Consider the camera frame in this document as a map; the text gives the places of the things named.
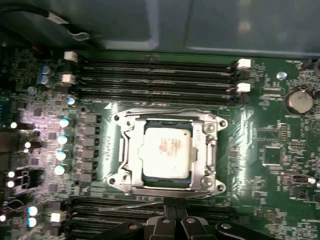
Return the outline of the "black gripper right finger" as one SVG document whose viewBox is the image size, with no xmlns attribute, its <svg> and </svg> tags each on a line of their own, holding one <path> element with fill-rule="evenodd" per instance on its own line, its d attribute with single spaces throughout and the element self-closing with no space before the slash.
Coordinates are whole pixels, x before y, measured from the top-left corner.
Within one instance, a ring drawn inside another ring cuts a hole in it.
<svg viewBox="0 0 320 240">
<path fill-rule="evenodd" d="M 264 235 L 237 221 L 240 219 L 231 207 L 193 206 L 195 215 L 188 214 L 186 199 L 175 200 L 176 219 L 188 240 L 263 240 Z"/>
</svg>

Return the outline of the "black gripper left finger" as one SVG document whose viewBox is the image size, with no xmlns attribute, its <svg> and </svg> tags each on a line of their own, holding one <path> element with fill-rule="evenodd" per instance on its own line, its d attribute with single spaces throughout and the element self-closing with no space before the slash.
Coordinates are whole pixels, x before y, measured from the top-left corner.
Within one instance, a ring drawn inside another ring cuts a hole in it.
<svg viewBox="0 0 320 240">
<path fill-rule="evenodd" d="M 173 240 L 176 233 L 176 199 L 163 200 L 164 216 L 151 217 L 143 225 L 135 220 L 125 221 L 95 235 L 95 240 Z"/>
</svg>

